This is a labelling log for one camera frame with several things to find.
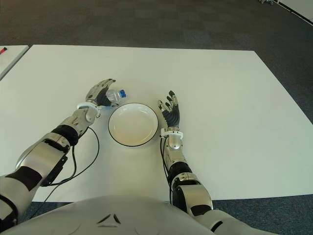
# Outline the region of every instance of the small bottle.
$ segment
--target small bottle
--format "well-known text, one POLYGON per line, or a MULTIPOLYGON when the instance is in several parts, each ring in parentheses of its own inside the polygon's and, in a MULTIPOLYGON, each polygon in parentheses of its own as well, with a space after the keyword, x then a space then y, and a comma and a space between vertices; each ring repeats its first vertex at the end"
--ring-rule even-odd
POLYGON ((108 90, 106 95, 109 101, 111 101, 112 103, 116 103, 116 104, 125 102, 125 100, 127 99, 127 95, 124 90, 120 90, 120 91, 108 90))

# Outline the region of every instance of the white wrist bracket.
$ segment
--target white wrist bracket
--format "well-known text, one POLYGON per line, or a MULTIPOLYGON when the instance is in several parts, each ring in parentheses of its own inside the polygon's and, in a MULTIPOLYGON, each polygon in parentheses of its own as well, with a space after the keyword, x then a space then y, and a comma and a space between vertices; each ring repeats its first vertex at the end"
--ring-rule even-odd
POLYGON ((165 128, 162 128, 160 137, 165 138, 167 136, 179 136, 182 139, 184 135, 181 131, 165 131, 165 128))
POLYGON ((90 103, 90 102, 83 102, 83 103, 79 103, 77 105, 77 109, 81 109, 81 108, 84 108, 84 107, 88 107, 90 109, 93 109, 97 112, 97 116, 96 118, 100 117, 100 109, 101 109, 101 106, 96 106, 95 104, 93 103, 90 103))

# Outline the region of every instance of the gray carpet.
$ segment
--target gray carpet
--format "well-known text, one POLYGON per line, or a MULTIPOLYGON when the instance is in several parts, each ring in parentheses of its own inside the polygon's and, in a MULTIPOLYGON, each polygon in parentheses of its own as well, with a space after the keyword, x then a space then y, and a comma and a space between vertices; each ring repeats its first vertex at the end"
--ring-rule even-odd
MULTIPOLYGON (((1 45, 254 50, 313 122, 313 27, 276 4, 2 0, 0 6, 1 45)), ((313 195, 215 202, 256 228, 287 235, 313 234, 312 204, 313 195)), ((36 206, 33 203, 29 210, 36 206)), ((56 206, 47 203, 43 211, 56 206)))

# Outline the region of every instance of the blue bottle cap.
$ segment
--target blue bottle cap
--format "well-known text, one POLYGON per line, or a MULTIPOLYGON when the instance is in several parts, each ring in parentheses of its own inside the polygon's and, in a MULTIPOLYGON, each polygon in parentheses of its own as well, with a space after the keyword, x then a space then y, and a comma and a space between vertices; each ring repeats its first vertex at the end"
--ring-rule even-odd
POLYGON ((124 90, 120 90, 119 92, 121 93, 121 97, 122 97, 122 98, 125 98, 125 97, 126 97, 126 93, 125 93, 124 90))

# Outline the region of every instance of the plate rim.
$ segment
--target plate rim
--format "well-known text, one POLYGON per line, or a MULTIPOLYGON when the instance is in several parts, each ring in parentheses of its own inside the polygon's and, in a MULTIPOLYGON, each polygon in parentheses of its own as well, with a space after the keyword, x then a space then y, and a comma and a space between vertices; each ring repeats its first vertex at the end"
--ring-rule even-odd
POLYGON ((110 136, 112 137, 113 140, 115 140, 117 143, 119 143, 119 144, 121 144, 121 145, 123 145, 123 146, 127 146, 127 147, 138 147, 138 146, 142 146, 142 145, 146 144, 147 142, 149 142, 150 140, 152 140, 152 138, 153 138, 153 137, 156 135, 156 133, 157 133, 158 124, 159 124, 159 123, 158 123, 157 114, 155 113, 155 111, 154 111, 150 106, 148 106, 148 105, 146 105, 146 104, 137 103, 137 102, 128 103, 128 104, 123 104, 123 105, 119 106, 117 109, 115 109, 115 110, 111 113, 111 115, 110 115, 110 117, 109 117, 109 121, 108 121, 108 130, 109 130, 109 134, 110 134, 110 136), (151 110, 154 112, 154 114, 156 115, 157 127, 156 127, 155 133, 153 134, 153 136, 152 136, 150 139, 148 139, 146 142, 144 142, 144 143, 142 143, 142 144, 139 144, 139 145, 126 145, 126 144, 120 143, 119 141, 117 141, 117 140, 112 136, 111 131, 110 131, 110 128, 109 128, 111 117, 112 117, 112 115, 115 113, 115 111, 118 110, 119 108, 125 106, 125 105, 128 105, 128 104, 141 104, 141 105, 147 106, 147 107, 148 107, 149 109, 151 109, 151 110))

